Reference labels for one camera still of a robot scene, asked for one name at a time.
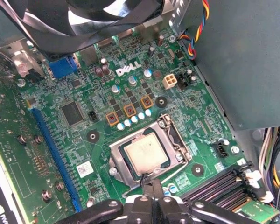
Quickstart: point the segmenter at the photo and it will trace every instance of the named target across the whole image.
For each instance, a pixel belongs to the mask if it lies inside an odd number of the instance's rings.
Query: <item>wire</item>
[[[191,60],[194,60],[196,58],[196,50],[194,49],[194,45],[199,40],[199,37],[205,26],[205,22],[208,20],[208,18],[210,16],[210,5],[209,5],[208,0],[202,0],[202,4],[203,4],[202,22],[200,23],[200,25],[196,31],[195,37],[193,37],[191,39],[191,38],[189,38],[189,36],[187,36],[185,34],[181,35],[181,37],[180,37],[180,39],[185,39],[190,42],[189,46],[188,46],[188,54],[189,54],[189,57]]]

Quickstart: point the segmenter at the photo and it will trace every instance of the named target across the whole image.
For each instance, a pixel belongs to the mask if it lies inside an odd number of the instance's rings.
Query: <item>chipset chip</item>
[[[71,101],[67,105],[61,107],[61,111],[69,126],[73,126],[84,119],[81,112],[81,108],[79,104],[75,101]]]
[[[155,133],[143,136],[124,147],[136,174],[151,173],[168,160]]]
[[[79,79],[76,79],[76,80],[72,81],[71,84],[73,85],[74,88],[77,88],[81,85],[81,82]]]

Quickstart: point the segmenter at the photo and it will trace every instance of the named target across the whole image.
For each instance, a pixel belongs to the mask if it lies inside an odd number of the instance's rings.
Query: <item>sticker label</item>
[[[78,171],[80,177],[83,178],[89,174],[92,174],[93,168],[92,168],[90,162],[87,161],[87,162],[82,163],[81,165],[77,166],[77,171]]]
[[[216,168],[216,171],[218,173],[220,173],[221,171],[225,170],[225,167],[223,166],[222,162],[218,162],[217,164],[215,164],[215,168]]]
[[[187,175],[183,173],[182,175],[178,176],[175,179],[176,184],[178,185],[178,188],[180,190],[184,189],[185,187],[191,185],[191,182],[189,181]]]

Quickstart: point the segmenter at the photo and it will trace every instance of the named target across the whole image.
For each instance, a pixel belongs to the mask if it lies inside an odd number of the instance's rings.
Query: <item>cooling fan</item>
[[[162,13],[164,0],[0,0],[0,7],[50,60]]]

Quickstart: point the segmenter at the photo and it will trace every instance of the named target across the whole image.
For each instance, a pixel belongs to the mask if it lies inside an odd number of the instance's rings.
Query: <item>white label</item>
[[[215,164],[215,168],[216,168],[216,171],[218,173],[220,173],[221,171],[225,170],[225,167],[223,166],[222,162],[218,162],[217,164]]]
[[[183,173],[182,175],[180,175],[179,177],[177,177],[175,179],[175,182],[178,185],[178,188],[180,190],[184,189],[185,187],[191,185],[191,182],[189,181],[187,175],[185,173]]]
[[[138,62],[134,62],[135,66],[132,63],[129,65],[125,65],[122,69],[116,69],[116,74],[120,77],[123,76],[125,73],[129,73],[131,70],[135,70],[141,68],[142,65],[138,64]]]
[[[89,174],[92,174],[93,168],[92,168],[90,162],[87,161],[87,162],[82,163],[81,165],[77,166],[77,171],[78,171],[80,177],[83,178]]]

